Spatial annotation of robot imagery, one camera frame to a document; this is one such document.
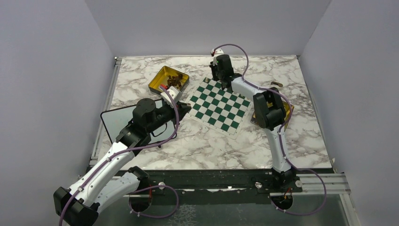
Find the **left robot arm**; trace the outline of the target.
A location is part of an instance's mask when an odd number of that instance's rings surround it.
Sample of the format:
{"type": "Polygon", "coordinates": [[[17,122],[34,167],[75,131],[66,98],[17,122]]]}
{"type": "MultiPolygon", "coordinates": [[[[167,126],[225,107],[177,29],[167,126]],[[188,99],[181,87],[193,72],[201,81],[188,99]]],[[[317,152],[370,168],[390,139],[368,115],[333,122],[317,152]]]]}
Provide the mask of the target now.
{"type": "Polygon", "coordinates": [[[132,119],[120,131],[103,158],[69,188],[60,187],[54,194],[59,225],[92,226],[101,212],[128,193],[143,193],[148,187],[148,174],[135,166],[114,180],[116,173],[143,149],[168,142],[177,131],[163,141],[151,141],[152,133],[171,122],[177,129],[179,122],[191,110],[191,105],[177,101],[174,105],[150,98],[141,99],[132,111],[132,119]]]}

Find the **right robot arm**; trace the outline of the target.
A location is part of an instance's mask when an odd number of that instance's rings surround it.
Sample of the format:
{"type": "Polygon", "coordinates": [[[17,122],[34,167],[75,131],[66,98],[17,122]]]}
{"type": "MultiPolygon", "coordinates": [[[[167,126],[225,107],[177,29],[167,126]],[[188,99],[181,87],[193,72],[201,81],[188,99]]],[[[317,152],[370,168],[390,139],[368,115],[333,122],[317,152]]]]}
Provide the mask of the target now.
{"type": "Polygon", "coordinates": [[[230,56],[227,54],[212,54],[210,68],[213,80],[220,81],[222,88],[238,93],[254,104],[255,122],[264,129],[272,156],[271,185],[279,192],[290,186],[295,177],[295,170],[289,164],[284,148],[284,126],[286,124],[286,110],[277,88],[261,88],[235,73],[230,56]]]}

